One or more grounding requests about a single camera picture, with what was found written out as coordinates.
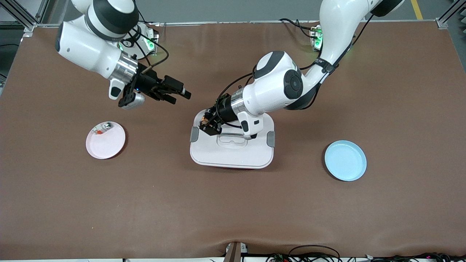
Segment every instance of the wire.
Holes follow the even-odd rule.
[[[239,125],[234,125],[234,124],[230,124],[230,123],[227,123],[226,121],[224,121],[222,119],[222,116],[220,115],[219,113],[219,100],[220,98],[222,97],[222,95],[232,86],[234,85],[236,82],[238,82],[239,80],[243,79],[243,78],[246,78],[248,76],[252,76],[253,74],[252,73],[249,73],[247,75],[244,75],[238,79],[236,79],[235,81],[233,81],[231,84],[229,84],[227,87],[225,87],[225,89],[223,89],[223,91],[220,93],[219,97],[217,98],[217,101],[215,101],[215,113],[217,114],[217,116],[219,116],[220,120],[222,120],[226,125],[229,125],[231,127],[236,127],[236,128],[241,128]]]
[[[317,98],[317,94],[319,93],[319,89],[320,89],[320,84],[317,84],[317,86],[315,87],[315,94],[314,94],[314,97],[312,98],[311,103],[309,103],[305,108],[301,108],[300,110],[308,109],[309,107],[311,107],[312,104],[314,104],[315,99]]]
[[[17,47],[19,47],[20,45],[18,45],[18,44],[5,44],[5,45],[0,45],[0,47],[6,47],[6,46],[17,46]]]
[[[154,22],[154,21],[144,21],[144,20],[139,20],[138,22],[143,22],[144,24],[160,23],[160,22]]]
[[[323,245],[302,245],[302,246],[297,246],[295,248],[292,248],[289,252],[288,252],[288,255],[291,255],[291,252],[293,252],[293,250],[296,250],[296,249],[299,249],[299,248],[326,248],[326,249],[330,249],[332,250],[333,252],[335,252],[337,255],[338,255],[338,258],[340,258],[340,253],[338,251],[336,251],[335,249],[333,248],[330,248],[330,247],[327,247],[327,246],[323,246]]]
[[[145,38],[145,39],[151,41],[151,42],[154,43],[156,46],[160,47],[160,48],[167,54],[167,56],[164,57],[162,60],[160,60],[160,61],[158,61],[158,62],[156,62],[156,63],[154,63],[154,64],[151,64],[148,68],[144,69],[144,71],[142,71],[142,74],[147,73],[147,71],[151,70],[152,68],[154,68],[154,67],[157,66],[157,65],[160,65],[161,63],[165,62],[165,60],[168,59],[168,56],[170,56],[170,54],[168,53],[168,50],[166,50],[163,46],[159,45],[159,43],[153,41],[153,40],[150,39],[149,37],[147,37],[147,36],[141,34],[140,32],[138,32],[138,31],[136,31],[136,30],[134,30],[134,29],[132,29],[132,30],[133,30],[134,32],[138,33],[138,34],[139,34],[140,36],[142,36],[143,38]]]
[[[270,255],[268,256],[268,258],[265,260],[265,262],[268,262],[268,260],[271,259],[272,257],[274,257],[274,254],[270,254]]]
[[[313,64],[314,63],[312,63],[312,64],[310,64],[310,65],[308,65],[306,67],[301,67],[301,68],[299,68],[299,70],[306,70],[306,69],[310,68]]]
[[[309,38],[312,38],[312,39],[317,39],[317,37],[315,37],[315,36],[310,36],[310,35],[308,35],[308,34],[303,30],[303,27],[302,27],[301,24],[299,23],[299,20],[296,19],[296,23],[298,24],[299,29],[301,29],[301,32],[302,32],[305,36],[307,36],[307,37],[309,37]]]
[[[372,19],[372,17],[374,17],[374,15],[371,15],[369,17],[369,19],[366,21],[366,23],[364,24],[363,28],[361,29],[361,31],[359,32],[359,34],[357,35],[356,39],[354,40],[353,44],[352,45],[355,45],[357,40],[359,39],[359,37],[361,36],[361,34],[363,33],[364,29],[366,28],[367,24],[369,24],[369,21]]]
[[[282,19],[280,19],[279,21],[287,21],[287,22],[290,22],[290,23],[291,23],[292,25],[294,25],[295,27],[300,27],[299,25],[297,25],[295,22],[291,21],[291,20],[288,19],[288,18],[282,18]],[[309,27],[303,27],[303,26],[301,26],[301,27],[302,27],[303,29],[306,29],[306,30],[311,30],[311,28],[309,28]]]
[[[141,18],[143,19],[142,22],[146,23],[146,20],[144,19],[143,14],[141,14],[141,11],[138,9],[137,12],[139,13]]]
[[[411,262],[412,260],[417,261],[417,259],[434,259],[436,262],[459,262],[465,261],[466,255],[464,256],[450,256],[444,253],[423,253],[420,255],[414,256],[391,256],[391,257],[374,257],[372,259],[373,262]]]
[[[145,58],[146,61],[147,61],[147,65],[150,65],[151,62],[150,62],[149,59],[147,58],[147,55],[144,53],[143,48],[142,48],[142,47],[139,45],[139,43],[137,42],[136,38],[134,38],[134,36],[133,36],[130,32],[128,32],[128,34],[130,35],[130,37],[131,37],[131,39],[134,41],[134,43],[137,45],[137,47],[139,47],[139,50],[141,50],[141,52],[143,53],[143,56],[144,56],[144,58]]]
[[[232,86],[234,85],[236,82],[238,82],[239,80],[243,79],[243,78],[246,78],[248,76],[250,76],[247,81],[246,81],[246,84],[245,86],[247,86],[247,84],[249,83],[249,81],[253,78],[253,74],[254,74],[254,71],[256,71],[256,67],[257,65],[254,65],[253,66],[253,71],[247,75],[244,75],[238,79],[236,79],[235,81],[233,81],[232,83],[230,83],[227,87],[225,87],[225,89],[223,89],[223,91],[220,93],[219,97],[217,98],[217,101],[215,101],[215,113],[219,116],[220,120],[223,121],[226,125],[229,125],[231,127],[236,127],[236,128],[241,128],[240,126],[238,125],[234,125],[234,124],[230,124],[230,123],[227,123],[227,121],[223,120],[222,119],[222,116],[220,115],[219,113],[219,100],[220,98],[222,97],[222,95]]]
[[[249,84],[249,81],[251,81],[251,79],[253,78],[253,76],[250,76],[247,81],[246,81],[246,84],[244,86],[247,86]]]

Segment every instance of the blue plate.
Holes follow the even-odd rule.
[[[340,140],[333,142],[325,151],[325,165],[336,178],[354,181],[363,176],[367,160],[363,150],[355,143]]]

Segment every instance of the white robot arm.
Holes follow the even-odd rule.
[[[108,79],[110,99],[116,100],[123,93],[119,107],[132,109],[142,105],[145,98],[140,92],[172,104],[176,99],[169,94],[191,98],[182,82],[169,76],[159,79],[153,70],[142,74],[146,67],[138,63],[136,56],[117,47],[130,30],[137,28],[139,14],[133,0],[72,2],[84,15],[60,25],[55,48],[69,61]]]
[[[304,75],[284,51],[268,53],[257,63],[254,82],[231,96],[222,96],[206,110],[199,128],[209,135],[218,135],[222,124],[238,120],[245,138],[252,139],[263,129],[264,113],[281,108],[304,109],[351,47],[361,19],[369,12],[386,15],[403,1],[323,0],[319,16],[325,40],[309,71]]]

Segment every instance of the silver metal ring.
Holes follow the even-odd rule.
[[[116,78],[128,84],[137,72],[137,61],[133,60],[127,53],[121,52],[120,59],[116,63],[109,79]]]
[[[243,100],[243,89],[240,89],[233,93],[231,99],[231,106],[233,112],[238,115],[240,112],[248,112]]]

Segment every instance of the black cable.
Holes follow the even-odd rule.
[[[414,256],[391,256],[391,257],[375,257],[372,259],[373,262],[412,262],[412,260],[417,261],[417,259],[434,259],[436,262],[459,262],[465,261],[466,255],[464,256],[450,256],[444,253],[423,253],[420,255]]]
[[[297,259],[295,259],[294,257],[291,257],[291,259],[293,259],[295,262],[303,262],[304,261],[304,259],[302,259],[300,257],[298,257],[298,258],[299,258],[299,261]]]
[[[246,84],[244,86],[247,86],[249,84],[249,81],[251,81],[251,79],[253,78],[253,76],[250,76],[247,81],[246,81]]]
[[[296,249],[299,249],[299,248],[326,248],[326,249],[329,249],[329,250],[332,250],[333,252],[335,252],[337,255],[338,255],[338,258],[340,258],[340,253],[338,251],[336,251],[335,249],[333,248],[330,248],[330,247],[327,247],[327,246],[323,246],[323,245],[302,245],[302,246],[297,246],[295,248],[292,248],[289,252],[288,252],[288,255],[291,255],[291,252],[293,252],[293,250],[296,250]]]
[[[143,56],[144,58],[146,59],[147,61],[147,66],[149,66],[151,64],[151,62],[149,61],[149,59],[147,58],[147,55],[144,53],[144,50],[143,48],[139,45],[139,43],[137,42],[136,38],[134,38],[134,36],[128,32],[128,34],[130,35],[131,39],[134,41],[134,43],[137,45],[137,47],[139,47],[139,50],[141,50],[141,52],[143,53]]]
[[[141,16],[141,18],[143,19],[141,22],[147,23],[146,20],[145,20],[144,17],[143,17],[143,14],[141,14],[141,11],[138,9],[137,12],[139,13],[139,15]]]
[[[321,257],[321,258],[324,259],[327,262],[330,262],[326,257]]]
[[[361,34],[363,33],[364,29],[366,28],[367,24],[369,24],[369,21],[372,19],[372,17],[374,17],[374,15],[371,15],[369,17],[369,19],[366,21],[366,23],[364,24],[363,28],[361,29],[361,31],[359,32],[359,34],[357,35],[356,39],[354,40],[353,44],[352,45],[355,45],[357,40],[359,39],[359,37],[361,36]]]
[[[256,71],[256,67],[257,67],[257,65],[254,65],[253,71],[252,71],[251,73],[249,73],[249,74],[247,74],[247,75],[244,75],[244,76],[242,76],[242,77],[236,79],[235,81],[233,81],[232,83],[230,83],[227,87],[225,87],[225,89],[223,89],[223,91],[220,93],[219,97],[217,98],[217,101],[215,101],[215,113],[219,116],[220,120],[223,121],[226,125],[229,125],[229,126],[231,126],[231,127],[236,127],[236,128],[242,128],[242,127],[240,127],[240,126],[238,126],[238,125],[234,125],[234,124],[227,123],[225,120],[222,119],[222,116],[221,116],[220,113],[219,113],[219,100],[220,100],[220,98],[221,98],[222,95],[223,95],[232,85],[234,85],[236,82],[238,82],[239,80],[241,80],[241,79],[243,79],[243,78],[245,78],[245,77],[251,76],[251,77],[248,78],[248,80],[246,81],[246,85],[245,85],[245,86],[247,86],[247,84],[249,83],[249,81],[253,78],[253,74],[254,74],[254,71]]]
[[[270,254],[270,255],[268,256],[268,258],[265,260],[265,262],[268,262],[268,260],[269,260],[270,258],[272,258],[273,256],[274,256],[274,254]]]
[[[326,261],[328,261],[327,258],[330,258],[333,261],[334,258],[336,258],[338,260],[338,262],[343,262],[343,260],[341,260],[341,258],[339,256],[335,256],[335,255],[330,255],[330,254],[326,254],[326,253],[322,253],[322,252],[311,252],[311,253],[304,253],[304,254],[301,254],[301,255],[298,255],[299,257],[304,257],[306,259],[308,259],[309,257],[314,257],[314,259],[310,260],[311,262],[312,261],[315,261],[317,259],[324,259]]]
[[[315,37],[315,36],[310,36],[310,35],[308,35],[308,34],[303,30],[303,27],[302,27],[301,24],[299,23],[299,20],[296,19],[296,23],[298,24],[299,29],[301,29],[301,32],[302,32],[305,36],[307,36],[307,37],[309,37],[309,38],[312,38],[312,39],[317,39],[317,37]]]
[[[314,104],[314,101],[317,98],[317,94],[319,93],[320,85],[317,85],[315,88],[316,88],[315,94],[314,94],[314,97],[312,97],[311,103],[309,103],[305,108],[301,108],[300,110],[308,109],[309,107],[311,107],[312,104]]]
[[[215,113],[219,116],[220,120],[222,120],[226,125],[229,125],[231,127],[236,127],[236,128],[241,128],[239,125],[234,125],[234,124],[230,124],[230,123],[227,123],[226,121],[224,121],[222,119],[222,116],[219,114],[219,100],[220,98],[222,97],[222,95],[232,86],[234,85],[236,82],[238,82],[239,80],[243,79],[243,78],[246,78],[248,76],[252,76],[252,72],[247,74],[247,75],[244,75],[238,79],[236,79],[235,81],[233,81],[231,84],[229,84],[227,87],[225,87],[225,89],[223,89],[223,91],[220,93],[219,97],[217,98],[217,101],[215,101]]]
[[[156,63],[154,63],[154,64],[150,64],[150,66],[149,66],[148,68],[146,68],[146,69],[144,69],[144,71],[142,71],[143,74],[145,74],[147,71],[151,70],[151,69],[154,68],[155,66],[160,65],[161,63],[165,62],[165,60],[168,59],[168,57],[170,56],[170,54],[168,53],[168,50],[166,50],[163,46],[159,45],[159,43],[153,41],[153,40],[150,39],[149,37],[147,37],[147,36],[141,34],[140,32],[138,32],[138,31],[136,31],[136,30],[134,30],[134,29],[133,29],[133,31],[136,32],[136,33],[138,33],[138,34],[139,34],[140,36],[142,36],[143,38],[145,38],[145,39],[151,41],[151,42],[154,43],[156,46],[160,47],[160,48],[167,54],[167,56],[164,57],[162,60],[160,60],[160,61],[158,61],[158,62],[156,62]]]
[[[18,45],[18,44],[5,44],[5,45],[0,45],[0,47],[5,47],[5,46],[17,46],[17,47],[19,47],[20,45]]]
[[[312,63],[312,64],[310,64],[310,65],[308,65],[306,67],[301,67],[301,68],[299,68],[299,70],[306,70],[306,69],[310,68],[313,64],[314,63]]]
[[[154,21],[145,21],[145,20],[139,20],[138,22],[143,22],[144,24],[150,24],[150,23],[159,23],[159,22],[154,22]]]
[[[295,22],[291,21],[291,20],[288,19],[288,18],[282,18],[282,19],[280,19],[279,21],[287,21],[287,22],[290,22],[290,23],[291,23],[292,25],[294,25],[295,27],[300,27],[300,26],[298,26]],[[311,30],[311,28],[309,28],[309,27],[302,27],[302,28],[303,28],[303,29],[306,29],[306,30]]]

